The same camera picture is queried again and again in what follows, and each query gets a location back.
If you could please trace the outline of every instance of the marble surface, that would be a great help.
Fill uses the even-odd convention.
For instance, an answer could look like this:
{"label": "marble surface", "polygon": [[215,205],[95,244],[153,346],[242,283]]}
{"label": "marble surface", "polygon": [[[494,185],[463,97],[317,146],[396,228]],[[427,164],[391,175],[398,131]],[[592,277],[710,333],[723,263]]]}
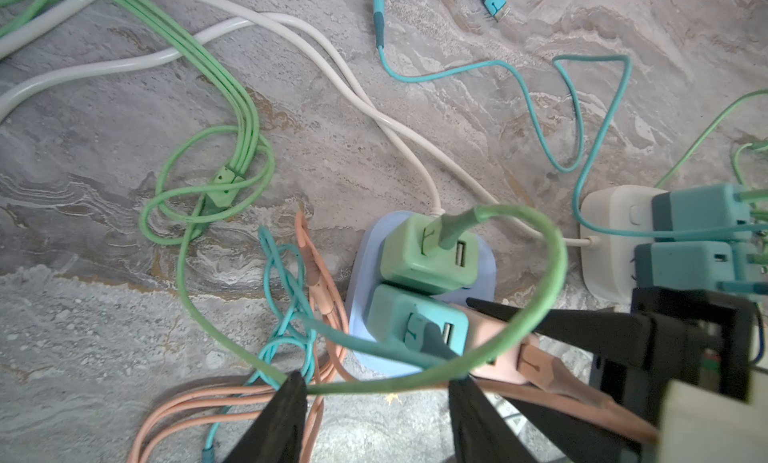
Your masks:
{"label": "marble surface", "polygon": [[[226,16],[189,0],[155,0],[192,32]],[[299,16],[339,48],[380,110],[443,149],[500,199],[546,212],[566,236],[576,173],[556,172],[535,138],[514,78],[478,70],[427,84],[401,84],[381,68],[371,0],[236,0]],[[743,93],[768,86],[768,0],[508,0],[490,18],[479,0],[386,0],[386,52],[403,74],[501,58],[523,74],[544,134],[572,161],[575,127],[552,56],[623,53],[634,73],[586,191],[652,185],[705,126]],[[0,22],[22,10],[0,10]],[[165,48],[113,4],[98,1],[0,62],[0,90],[46,71]],[[249,349],[273,323],[260,289],[266,224],[293,235],[302,204],[312,237],[341,290],[362,234],[397,209],[426,212],[421,181],[378,127],[355,110],[304,56],[255,28],[207,45],[244,84],[273,142],[277,168],[256,204],[214,224],[188,261],[194,301]],[[610,103],[620,67],[567,64],[579,91],[588,145]],[[685,187],[733,180],[734,145],[766,137],[766,101],[730,116],[674,179]],[[176,248],[142,237],[138,214],[162,162],[206,126],[232,123],[226,101],[185,61],[135,74],[63,84],[23,103],[0,125],[0,449],[3,460],[120,461],[147,411],[189,381],[244,375],[211,341],[174,292]],[[222,136],[192,150],[173,185],[204,182],[231,152]],[[425,152],[443,206],[475,202]],[[765,186],[765,162],[744,169]],[[160,231],[174,227],[160,218]],[[498,261],[497,297],[524,304],[544,267],[541,247],[506,226],[479,230]],[[578,253],[558,306],[597,309]],[[552,343],[580,375],[589,356]],[[280,364],[298,355],[286,351]],[[365,370],[351,361],[359,374]],[[244,425],[222,431],[226,448]],[[153,461],[195,461],[202,430],[163,443]],[[524,439],[543,460],[558,457],[530,425]],[[452,453],[445,395],[334,397],[314,461],[442,461]]]}

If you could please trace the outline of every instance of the white power cord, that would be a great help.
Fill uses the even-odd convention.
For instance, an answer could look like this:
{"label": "white power cord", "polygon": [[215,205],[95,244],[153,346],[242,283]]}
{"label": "white power cord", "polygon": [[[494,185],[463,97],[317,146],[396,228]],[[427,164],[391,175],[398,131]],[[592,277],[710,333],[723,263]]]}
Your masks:
{"label": "white power cord", "polygon": [[[339,52],[336,50],[336,48],[331,44],[330,41],[328,41],[325,36],[322,35],[321,32],[318,31],[317,28],[314,26],[308,24],[305,21],[302,21],[298,18],[295,18],[294,16],[289,16],[285,14],[278,14],[278,13],[263,13],[259,14],[253,10],[249,10],[248,8],[239,6],[238,4],[232,3],[227,0],[197,0],[201,3],[208,4],[209,6],[217,7],[219,9],[222,9],[228,13],[234,14],[236,16],[240,16],[244,18],[245,20],[248,20],[258,26],[262,26],[263,28],[266,28],[275,34],[278,34],[288,40],[290,43],[292,43],[294,46],[296,46],[299,50],[304,53],[304,55],[308,56],[312,62],[314,62],[325,74],[331,83],[336,87],[339,92],[350,102],[353,106],[355,106],[358,110],[361,112],[364,112],[371,118],[373,118],[379,126],[382,128],[382,130],[385,132],[385,134],[389,137],[390,141],[400,150],[403,155],[406,157],[406,159],[416,168],[419,175],[422,177],[422,179],[425,181],[428,190],[430,192],[430,196],[432,198],[434,207],[432,209],[432,212],[434,214],[441,214],[442,208],[439,204],[439,195],[437,192],[437,188],[435,186],[435,183],[432,181],[432,178],[429,176],[428,172],[426,171],[426,168],[421,164],[421,162],[416,158],[416,155],[413,154],[413,151],[410,151],[406,144],[398,138],[397,135],[394,134],[394,131],[399,132],[403,136],[408,137],[408,139],[414,141],[419,146],[427,150],[430,154],[432,154],[439,162],[441,162],[443,165],[445,165],[449,170],[451,170],[456,177],[459,180],[462,180],[467,186],[469,186],[474,192],[476,192],[485,202],[489,203],[498,203],[498,200],[494,198],[494,196],[488,192],[485,188],[483,188],[480,183],[478,183],[472,176],[470,176],[465,170],[463,170],[455,161],[451,160],[443,151],[440,151],[434,144],[429,142],[424,136],[421,136],[416,131],[411,130],[408,128],[408,126],[405,126],[404,124],[398,122],[397,120],[394,120],[390,116],[387,116],[386,114],[378,111],[371,103],[368,96],[365,94],[365,92],[360,87],[360,84],[358,83],[357,79],[354,77],[354,74],[352,74],[351,69],[346,64],[346,62],[342,59]],[[14,44],[18,44],[18,40],[23,39],[24,37],[27,37],[27,42],[33,40],[34,38],[40,36],[40,34],[43,34],[41,32],[40,28],[47,27],[48,29],[51,29],[55,27],[57,24],[61,23],[66,18],[72,16],[72,14],[76,13],[82,7],[86,6],[88,3],[83,4],[82,0],[79,1],[78,4],[70,3],[69,7],[65,8],[66,10],[59,10],[57,12],[53,12],[53,10],[50,10],[46,12],[45,14],[38,16],[33,20],[33,22],[36,23],[35,31],[26,31],[22,35],[17,35],[16,42]],[[315,41],[317,41],[318,44],[322,46],[322,48],[328,53],[328,55],[331,56],[331,59],[333,59],[333,62],[340,68],[342,74],[344,77],[349,81],[352,89],[350,89],[349,86],[347,86],[344,81],[339,77],[338,74],[333,70],[331,65],[329,65],[325,59],[318,53],[311,45],[309,45],[301,36],[294,33],[291,29],[289,29],[286,26],[292,26],[299,30],[302,30],[303,32],[307,33],[309,36],[311,36]],[[3,38],[0,38],[0,55],[2,55],[2,51],[6,47],[10,47],[10,44],[5,43],[4,39],[18,33],[19,31],[24,31],[27,25],[23,26],[19,30],[15,31],[14,33],[11,33],[10,35],[4,36]],[[161,54],[164,54],[165,52],[161,51],[158,54],[148,55],[148,56],[141,56],[140,58],[129,58],[129,60],[133,61],[134,64],[136,64],[136,60],[141,60],[143,58],[162,58],[163,56]],[[107,62],[106,65],[110,64],[117,64],[119,65],[120,62]],[[157,66],[158,64],[162,64],[162,62],[159,62],[157,64],[149,64],[149,66]],[[93,65],[83,65],[83,66],[76,66],[75,68],[69,68],[69,70],[76,70],[77,68],[84,68],[84,66],[93,66]],[[113,70],[109,71],[106,70],[104,73],[99,74],[108,74],[108,73],[115,73],[120,70]],[[48,75],[42,75],[38,76],[38,78],[45,78]],[[28,82],[22,83],[21,85],[16,86],[14,89],[11,89],[11,92],[14,93],[21,93],[23,91],[31,91],[31,93],[28,94],[28,96],[31,96],[32,94],[36,93],[37,91],[32,90],[25,90],[23,86],[26,86],[32,80],[29,80]],[[34,83],[35,85],[40,85],[41,89],[43,89],[42,85],[44,85],[44,82],[41,82],[38,80]],[[53,86],[56,83],[50,84],[45,87]],[[13,99],[13,95],[8,96],[7,101],[10,103],[13,103],[15,101],[18,101],[18,103],[21,102],[21,100]],[[5,95],[2,97],[2,102],[5,103],[6,98]],[[5,112],[5,107],[0,107],[0,114],[7,114]],[[536,237],[540,239],[542,237],[541,233],[534,230],[533,228],[525,225],[522,221],[513,218],[512,221],[521,229],[523,229],[528,235],[532,237]],[[567,245],[571,247],[590,247],[592,245],[591,239],[569,239],[566,238],[565,242]]]}

